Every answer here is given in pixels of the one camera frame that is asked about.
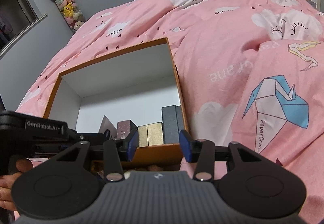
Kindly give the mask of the person's left hand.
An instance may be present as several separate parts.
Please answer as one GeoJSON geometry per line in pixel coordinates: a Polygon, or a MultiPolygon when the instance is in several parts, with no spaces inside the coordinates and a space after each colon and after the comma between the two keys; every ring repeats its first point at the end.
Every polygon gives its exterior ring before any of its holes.
{"type": "Polygon", "coordinates": [[[33,164],[29,159],[20,159],[16,162],[18,172],[12,175],[4,175],[0,178],[0,203],[1,208],[9,211],[16,211],[16,206],[12,199],[12,186],[14,182],[23,174],[33,168],[33,164]]]}

